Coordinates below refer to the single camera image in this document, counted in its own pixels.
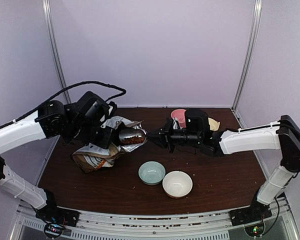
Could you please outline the aluminium corner post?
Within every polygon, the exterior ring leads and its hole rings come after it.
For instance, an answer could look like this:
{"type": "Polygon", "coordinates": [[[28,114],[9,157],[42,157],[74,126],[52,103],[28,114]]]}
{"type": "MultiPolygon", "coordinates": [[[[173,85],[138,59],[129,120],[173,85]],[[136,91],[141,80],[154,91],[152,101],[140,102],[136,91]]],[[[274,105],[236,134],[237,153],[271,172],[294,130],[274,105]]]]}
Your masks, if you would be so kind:
{"type": "Polygon", "coordinates": [[[46,26],[47,26],[48,36],[49,36],[51,50],[52,50],[52,57],[53,57],[53,61],[57,73],[58,82],[60,84],[61,89],[64,90],[67,87],[67,84],[64,77],[61,59],[57,47],[50,1],[42,0],[42,6],[43,6],[43,13],[45,17],[46,26]]]}
{"type": "Polygon", "coordinates": [[[235,98],[232,104],[232,110],[234,112],[237,111],[240,99],[242,96],[242,93],[244,91],[245,83],[248,78],[252,58],[253,58],[253,52],[256,47],[256,42],[258,38],[258,33],[260,29],[260,22],[261,22],[261,17],[262,17],[262,6],[263,6],[263,1],[262,0],[255,0],[254,1],[254,10],[253,10],[253,15],[252,15],[252,21],[251,21],[251,26],[250,26],[250,34],[249,34],[249,40],[248,40],[248,45],[246,49],[246,54],[243,62],[243,67],[239,79],[239,84],[236,90],[235,98]]]}

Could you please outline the metal food scoop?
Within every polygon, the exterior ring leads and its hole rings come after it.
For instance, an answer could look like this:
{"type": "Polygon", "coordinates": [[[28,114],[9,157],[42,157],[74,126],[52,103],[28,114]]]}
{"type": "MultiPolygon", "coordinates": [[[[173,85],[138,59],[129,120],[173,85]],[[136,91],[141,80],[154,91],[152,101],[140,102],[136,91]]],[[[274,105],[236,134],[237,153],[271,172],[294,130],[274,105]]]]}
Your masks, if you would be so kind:
{"type": "Polygon", "coordinates": [[[142,129],[127,128],[121,130],[119,140],[122,145],[142,144],[146,141],[146,133],[142,129]]]}

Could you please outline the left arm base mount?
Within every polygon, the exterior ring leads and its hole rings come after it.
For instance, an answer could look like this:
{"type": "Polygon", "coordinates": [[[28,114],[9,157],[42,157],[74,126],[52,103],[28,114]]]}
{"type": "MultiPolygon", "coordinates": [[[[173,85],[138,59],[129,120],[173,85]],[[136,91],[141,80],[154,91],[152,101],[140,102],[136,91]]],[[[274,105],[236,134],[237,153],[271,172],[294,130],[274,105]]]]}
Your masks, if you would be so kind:
{"type": "Polygon", "coordinates": [[[76,210],[60,208],[57,206],[54,194],[44,189],[46,205],[41,209],[33,208],[35,216],[41,219],[45,225],[43,233],[50,239],[59,238],[66,227],[76,227],[80,213],[76,210]]]}

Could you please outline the dog food bag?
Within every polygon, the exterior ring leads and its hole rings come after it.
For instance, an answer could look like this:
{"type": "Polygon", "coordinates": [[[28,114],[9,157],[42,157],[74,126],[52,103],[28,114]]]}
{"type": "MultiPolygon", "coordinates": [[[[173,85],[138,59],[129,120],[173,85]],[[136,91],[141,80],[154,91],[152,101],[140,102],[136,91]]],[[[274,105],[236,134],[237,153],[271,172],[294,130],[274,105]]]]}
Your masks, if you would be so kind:
{"type": "MultiPolygon", "coordinates": [[[[131,127],[133,130],[141,130],[142,123],[140,121],[131,121],[121,116],[114,116],[108,119],[103,126],[113,127],[115,130],[119,128],[119,124],[123,124],[124,127],[131,127]]],[[[71,159],[80,167],[84,173],[90,173],[97,171],[102,167],[110,168],[115,164],[115,160],[121,155],[131,153],[137,148],[144,145],[146,138],[142,138],[142,142],[129,143],[129,144],[114,144],[111,143],[107,149],[101,148],[90,143],[84,146],[71,155],[71,159]]]]}

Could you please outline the teal ceramic bowl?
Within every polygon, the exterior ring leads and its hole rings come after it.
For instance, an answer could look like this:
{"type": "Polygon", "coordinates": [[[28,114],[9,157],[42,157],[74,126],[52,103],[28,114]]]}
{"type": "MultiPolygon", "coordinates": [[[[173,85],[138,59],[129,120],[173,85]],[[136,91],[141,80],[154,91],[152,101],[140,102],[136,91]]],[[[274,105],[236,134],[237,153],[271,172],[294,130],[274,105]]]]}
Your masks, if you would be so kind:
{"type": "Polygon", "coordinates": [[[165,167],[157,161],[147,161],[138,169],[138,176],[140,180],[149,186],[160,184],[165,175],[165,167]]]}

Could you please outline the cream pet bowl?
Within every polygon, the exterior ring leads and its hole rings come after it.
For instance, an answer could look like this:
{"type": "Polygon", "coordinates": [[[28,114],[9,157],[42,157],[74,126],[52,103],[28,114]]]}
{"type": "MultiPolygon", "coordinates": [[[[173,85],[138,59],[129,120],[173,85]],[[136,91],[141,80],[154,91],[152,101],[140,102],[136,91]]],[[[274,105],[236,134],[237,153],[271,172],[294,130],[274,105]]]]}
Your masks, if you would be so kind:
{"type": "Polygon", "coordinates": [[[213,132],[216,132],[216,131],[219,130],[221,123],[219,121],[209,117],[208,118],[208,124],[209,124],[209,130],[213,131],[213,132]]]}

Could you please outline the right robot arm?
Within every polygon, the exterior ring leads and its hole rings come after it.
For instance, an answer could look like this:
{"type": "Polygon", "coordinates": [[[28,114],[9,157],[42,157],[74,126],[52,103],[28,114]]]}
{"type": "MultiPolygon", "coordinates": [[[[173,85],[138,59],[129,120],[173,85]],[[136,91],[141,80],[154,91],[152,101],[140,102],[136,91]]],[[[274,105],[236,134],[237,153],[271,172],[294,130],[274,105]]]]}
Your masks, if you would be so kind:
{"type": "Polygon", "coordinates": [[[258,150],[281,151],[281,160],[256,192],[254,204],[246,210],[251,221],[258,220],[266,212],[265,206],[300,172],[300,128],[289,115],[266,125],[223,131],[211,130],[208,114],[199,108],[186,110],[184,117],[185,128],[175,129],[174,120],[168,117],[164,126],[147,133],[147,139],[170,152],[176,146],[189,146],[210,157],[258,150]]]}

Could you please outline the left aluminium corner post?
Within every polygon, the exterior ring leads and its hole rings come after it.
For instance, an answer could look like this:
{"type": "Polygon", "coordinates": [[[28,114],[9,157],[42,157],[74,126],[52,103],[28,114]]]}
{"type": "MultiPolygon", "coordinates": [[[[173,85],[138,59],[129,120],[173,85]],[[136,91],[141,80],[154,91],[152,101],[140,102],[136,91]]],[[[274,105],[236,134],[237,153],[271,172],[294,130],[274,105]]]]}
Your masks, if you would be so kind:
{"type": "Polygon", "coordinates": [[[53,57],[53,61],[57,73],[58,82],[60,84],[61,89],[64,90],[67,87],[67,84],[64,77],[61,59],[57,47],[50,1],[42,0],[42,6],[43,6],[43,13],[45,17],[46,26],[47,26],[48,36],[49,36],[51,50],[52,50],[52,57],[53,57]]]}

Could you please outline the white ceramic bowl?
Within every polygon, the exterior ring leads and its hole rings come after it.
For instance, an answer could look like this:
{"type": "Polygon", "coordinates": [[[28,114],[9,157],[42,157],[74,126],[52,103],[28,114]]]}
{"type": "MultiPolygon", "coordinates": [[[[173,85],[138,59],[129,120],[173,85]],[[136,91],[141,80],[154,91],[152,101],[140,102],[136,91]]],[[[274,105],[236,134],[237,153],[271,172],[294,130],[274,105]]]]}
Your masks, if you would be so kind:
{"type": "Polygon", "coordinates": [[[167,196],[180,199],[192,191],[193,180],[187,173],[175,170],[165,175],[162,180],[162,187],[167,196]]]}

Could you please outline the front aluminium frame rail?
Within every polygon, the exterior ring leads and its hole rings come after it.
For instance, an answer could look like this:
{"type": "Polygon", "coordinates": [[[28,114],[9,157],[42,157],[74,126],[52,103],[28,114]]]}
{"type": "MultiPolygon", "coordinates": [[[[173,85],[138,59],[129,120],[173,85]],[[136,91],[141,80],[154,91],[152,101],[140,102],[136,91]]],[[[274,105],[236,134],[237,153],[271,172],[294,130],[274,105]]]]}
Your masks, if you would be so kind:
{"type": "Polygon", "coordinates": [[[76,226],[59,240],[253,240],[252,230],[263,226],[263,240],[299,240],[300,234],[286,197],[270,205],[272,216],[233,225],[230,211],[172,215],[123,215],[79,211],[76,226]]]}

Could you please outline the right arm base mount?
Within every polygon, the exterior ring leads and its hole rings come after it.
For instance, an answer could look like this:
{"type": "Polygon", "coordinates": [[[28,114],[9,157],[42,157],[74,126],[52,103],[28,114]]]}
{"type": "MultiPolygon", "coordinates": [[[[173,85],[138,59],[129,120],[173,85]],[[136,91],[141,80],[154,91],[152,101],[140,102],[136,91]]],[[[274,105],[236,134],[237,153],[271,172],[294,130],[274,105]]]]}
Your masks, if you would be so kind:
{"type": "Polygon", "coordinates": [[[272,216],[269,205],[257,201],[255,197],[249,206],[231,210],[229,218],[232,226],[244,225],[249,237],[260,238],[266,233],[265,219],[272,216]]]}

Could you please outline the pink pet bowl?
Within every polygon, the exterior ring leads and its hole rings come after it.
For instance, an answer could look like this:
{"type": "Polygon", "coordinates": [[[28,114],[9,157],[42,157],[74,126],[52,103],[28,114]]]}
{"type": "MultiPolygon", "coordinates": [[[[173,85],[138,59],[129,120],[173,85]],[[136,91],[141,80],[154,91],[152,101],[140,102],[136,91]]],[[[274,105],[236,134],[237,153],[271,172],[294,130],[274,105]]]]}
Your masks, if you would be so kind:
{"type": "Polygon", "coordinates": [[[170,113],[170,117],[173,120],[177,120],[180,127],[183,129],[186,127],[186,117],[185,117],[186,109],[175,109],[170,113]]]}

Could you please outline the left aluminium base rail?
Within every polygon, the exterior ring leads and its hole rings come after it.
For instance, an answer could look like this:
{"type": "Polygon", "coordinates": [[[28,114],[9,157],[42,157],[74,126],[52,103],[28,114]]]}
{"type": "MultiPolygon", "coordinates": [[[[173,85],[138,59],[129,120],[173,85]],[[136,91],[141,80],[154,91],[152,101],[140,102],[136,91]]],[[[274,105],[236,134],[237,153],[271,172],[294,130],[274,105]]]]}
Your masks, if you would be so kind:
{"type": "Polygon", "coordinates": [[[47,153],[46,153],[46,155],[44,157],[43,163],[42,163],[42,165],[41,165],[41,167],[39,169],[39,173],[37,175],[36,182],[35,182],[36,186],[38,186],[39,183],[40,183],[40,180],[41,180],[41,178],[43,176],[45,168],[47,167],[49,159],[50,159],[50,157],[51,157],[51,155],[52,155],[52,153],[53,153],[53,151],[54,151],[54,149],[55,149],[55,147],[56,147],[56,145],[57,145],[57,143],[59,141],[59,138],[60,138],[59,136],[56,136],[56,137],[53,138],[53,141],[52,141],[52,143],[51,143],[51,145],[50,145],[50,147],[49,147],[49,149],[48,149],[48,151],[47,151],[47,153]]]}

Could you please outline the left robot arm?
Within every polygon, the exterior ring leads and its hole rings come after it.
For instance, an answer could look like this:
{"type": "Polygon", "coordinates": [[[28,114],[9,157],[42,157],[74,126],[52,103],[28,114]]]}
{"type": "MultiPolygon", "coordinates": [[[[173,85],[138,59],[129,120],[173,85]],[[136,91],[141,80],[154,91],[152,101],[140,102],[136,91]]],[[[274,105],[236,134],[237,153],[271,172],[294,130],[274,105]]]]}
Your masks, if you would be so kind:
{"type": "Polygon", "coordinates": [[[27,143],[56,136],[63,138],[65,143],[77,140],[83,145],[107,148],[113,131],[105,122],[116,110],[114,102],[106,102],[88,91],[71,104],[49,100],[34,112],[0,128],[0,187],[36,210],[42,209],[43,215],[51,222],[59,221],[62,211],[56,207],[53,194],[17,175],[1,155],[27,143]]]}

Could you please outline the right aluminium corner post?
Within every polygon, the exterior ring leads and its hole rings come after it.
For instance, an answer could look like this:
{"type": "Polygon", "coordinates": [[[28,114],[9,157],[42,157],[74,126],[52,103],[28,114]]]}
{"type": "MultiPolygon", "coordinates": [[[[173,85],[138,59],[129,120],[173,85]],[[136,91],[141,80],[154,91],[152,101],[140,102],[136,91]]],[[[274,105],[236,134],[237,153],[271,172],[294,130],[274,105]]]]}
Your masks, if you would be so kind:
{"type": "Polygon", "coordinates": [[[256,47],[256,42],[258,38],[258,33],[260,29],[260,22],[261,22],[261,17],[262,17],[262,6],[263,6],[263,1],[262,0],[255,0],[254,1],[254,10],[253,10],[253,15],[252,15],[252,21],[251,21],[251,26],[250,26],[250,34],[249,34],[249,40],[248,40],[248,45],[246,49],[246,54],[243,62],[243,67],[239,79],[239,84],[236,90],[235,98],[232,104],[232,110],[234,112],[237,111],[240,99],[242,96],[242,93],[244,91],[245,83],[248,78],[252,58],[253,58],[253,52],[256,47]]]}

